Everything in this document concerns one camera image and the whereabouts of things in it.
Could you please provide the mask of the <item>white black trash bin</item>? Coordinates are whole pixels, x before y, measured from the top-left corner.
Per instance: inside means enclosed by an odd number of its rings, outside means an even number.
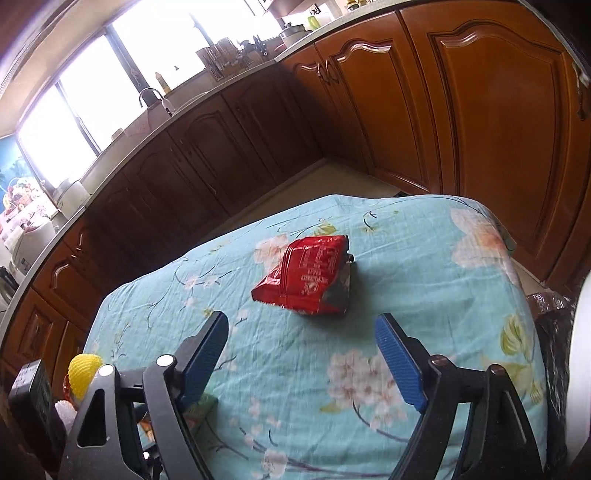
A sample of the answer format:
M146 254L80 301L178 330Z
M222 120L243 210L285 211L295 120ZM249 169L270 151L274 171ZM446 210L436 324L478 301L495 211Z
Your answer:
M590 477L590 280L574 300L527 297L546 371L546 477Z

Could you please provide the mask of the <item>brown lower kitchen cabinets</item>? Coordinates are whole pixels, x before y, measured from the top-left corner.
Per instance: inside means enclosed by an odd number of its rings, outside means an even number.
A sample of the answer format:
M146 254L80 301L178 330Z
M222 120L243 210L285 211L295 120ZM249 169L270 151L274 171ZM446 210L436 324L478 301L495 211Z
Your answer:
M59 390L109 292L322 158L482 202L563 295L589 274L589 65L521 2L378 6L187 102L109 169L2 319L2 389L39 359Z

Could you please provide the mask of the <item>green juice carton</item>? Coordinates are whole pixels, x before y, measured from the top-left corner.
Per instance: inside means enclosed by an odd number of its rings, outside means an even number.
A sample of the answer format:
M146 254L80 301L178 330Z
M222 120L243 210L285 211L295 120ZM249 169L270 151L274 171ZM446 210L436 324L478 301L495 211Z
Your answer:
M183 418L193 438L197 437L201 426L211 410L218 404L218 399L207 392L201 395L200 400L193 403L184 413ZM138 432L140 443L147 448L155 443L153 429L149 414L144 404L137 404L135 412L139 415Z

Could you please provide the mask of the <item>white foam net left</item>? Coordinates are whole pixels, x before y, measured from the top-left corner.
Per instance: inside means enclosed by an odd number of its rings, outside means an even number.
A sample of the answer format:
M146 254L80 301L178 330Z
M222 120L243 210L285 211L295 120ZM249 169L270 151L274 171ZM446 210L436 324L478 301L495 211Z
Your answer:
M67 400L59 400L54 404L54 407L64 425L66 434L69 434L77 415L74 405Z

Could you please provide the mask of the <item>yellow foam fruit net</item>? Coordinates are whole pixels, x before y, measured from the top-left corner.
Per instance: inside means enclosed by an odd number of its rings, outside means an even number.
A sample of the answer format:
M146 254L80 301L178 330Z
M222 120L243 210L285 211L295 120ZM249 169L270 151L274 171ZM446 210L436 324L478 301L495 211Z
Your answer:
M67 372L70 393L77 400L84 398L96 372L102 365L102 358L95 354L78 354L70 361Z

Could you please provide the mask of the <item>floral teal tablecloth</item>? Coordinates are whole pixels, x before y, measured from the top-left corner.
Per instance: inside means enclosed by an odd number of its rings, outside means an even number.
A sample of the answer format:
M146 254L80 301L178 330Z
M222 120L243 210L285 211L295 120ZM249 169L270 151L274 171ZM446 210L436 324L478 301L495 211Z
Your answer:
M353 254L345 314L304 316L252 289L291 242L345 235ZM418 421L377 348L383 313L464 368L503 366L539 447L546 378L534 321L494 214L444 195L331 195L246 225L118 287L85 351L121 370L176 350L214 311L229 334L197 432L217 479L385 479Z

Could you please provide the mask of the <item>red snack wrapper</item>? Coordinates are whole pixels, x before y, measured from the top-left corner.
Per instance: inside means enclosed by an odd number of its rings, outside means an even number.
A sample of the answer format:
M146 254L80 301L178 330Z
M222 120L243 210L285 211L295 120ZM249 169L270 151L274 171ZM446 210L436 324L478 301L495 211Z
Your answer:
M303 315L346 313L354 262L346 235L297 239L252 289L252 299Z

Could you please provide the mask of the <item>sink faucet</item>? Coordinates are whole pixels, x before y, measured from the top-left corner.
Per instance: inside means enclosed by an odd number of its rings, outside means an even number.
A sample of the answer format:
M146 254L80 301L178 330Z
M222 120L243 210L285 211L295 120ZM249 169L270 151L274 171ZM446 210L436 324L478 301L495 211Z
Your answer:
M147 108L159 105L164 109L169 117L174 115L175 108L173 107L172 103L156 88L143 88L138 94L138 100L140 105L145 105Z

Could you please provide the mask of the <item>utensil holder rack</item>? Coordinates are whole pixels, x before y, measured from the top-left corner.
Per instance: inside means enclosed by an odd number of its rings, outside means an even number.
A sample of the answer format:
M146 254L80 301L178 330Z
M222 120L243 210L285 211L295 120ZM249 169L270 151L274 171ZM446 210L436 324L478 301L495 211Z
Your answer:
M238 54L238 48L228 38L222 38L212 46L197 50L198 58L216 82L239 73Z

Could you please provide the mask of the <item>white rice cooker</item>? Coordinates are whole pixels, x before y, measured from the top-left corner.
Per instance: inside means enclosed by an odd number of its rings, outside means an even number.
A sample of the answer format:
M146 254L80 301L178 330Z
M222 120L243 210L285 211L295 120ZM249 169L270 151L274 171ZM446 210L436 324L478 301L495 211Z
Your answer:
M284 26L283 31L280 32L280 39L287 48L290 48L290 46L293 46L294 43L297 43L308 34L310 34L310 31L305 29L303 24L293 25L289 22Z

